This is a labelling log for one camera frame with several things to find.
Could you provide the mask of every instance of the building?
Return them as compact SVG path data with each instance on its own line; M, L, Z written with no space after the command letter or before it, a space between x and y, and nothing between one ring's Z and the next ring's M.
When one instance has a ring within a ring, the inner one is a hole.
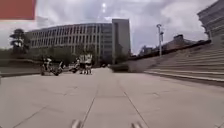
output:
M180 35L175 36L172 41L163 44L162 49L163 50L172 50L172 49L177 49L177 48L183 48L185 46L189 46L194 43L197 43L197 42L184 39L184 36L182 34L180 34ZM158 50L159 50L159 47L156 47L154 49L154 51L158 51Z
M31 40L30 48L35 54L47 49L62 48L73 55L92 51L94 59L115 62L119 56L130 56L129 20L113 19L112 23L89 23L56 26L26 33Z
M224 1L218 0L198 13L199 20L205 28L205 33L212 42L224 41Z

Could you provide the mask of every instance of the lamp post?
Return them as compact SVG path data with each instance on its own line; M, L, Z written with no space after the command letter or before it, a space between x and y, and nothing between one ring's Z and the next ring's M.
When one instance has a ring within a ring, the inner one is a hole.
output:
M158 32L159 32L159 56L161 57L162 56L162 36L163 36L163 32L161 31L161 27L162 25L161 24L158 24L156 26L158 28Z

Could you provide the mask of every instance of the concrete steps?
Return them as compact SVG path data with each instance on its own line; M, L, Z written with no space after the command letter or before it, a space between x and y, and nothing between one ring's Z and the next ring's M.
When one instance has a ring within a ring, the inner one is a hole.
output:
M216 85L224 87L224 75L216 72L176 72L176 71L145 71L146 74L163 76L168 78L174 78L184 81L193 81L198 83L204 83L207 85Z
M177 52L144 73L175 79L206 82L224 87L224 46L209 44Z
M209 78L220 78L224 79L224 71L223 72L212 72L212 71L182 71L182 70L167 70L167 69L152 69L152 72L160 72L160 73L168 73L168 74L178 74L178 75L187 75L187 76L195 76L195 77L209 77Z

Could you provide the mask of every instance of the sky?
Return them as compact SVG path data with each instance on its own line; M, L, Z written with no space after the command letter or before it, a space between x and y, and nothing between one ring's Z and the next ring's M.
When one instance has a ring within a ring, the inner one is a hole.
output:
M34 21L0 21L0 47L9 48L9 35L16 28L25 31L44 27L109 23L112 18L130 20L131 49L158 45L157 24L163 25L164 43L175 35L185 39L207 39L197 13L217 0L37 0Z

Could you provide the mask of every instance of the red object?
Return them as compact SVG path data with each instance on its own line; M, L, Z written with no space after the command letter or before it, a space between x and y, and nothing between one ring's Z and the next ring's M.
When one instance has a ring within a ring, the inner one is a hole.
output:
M0 20L34 20L36 0L0 0Z

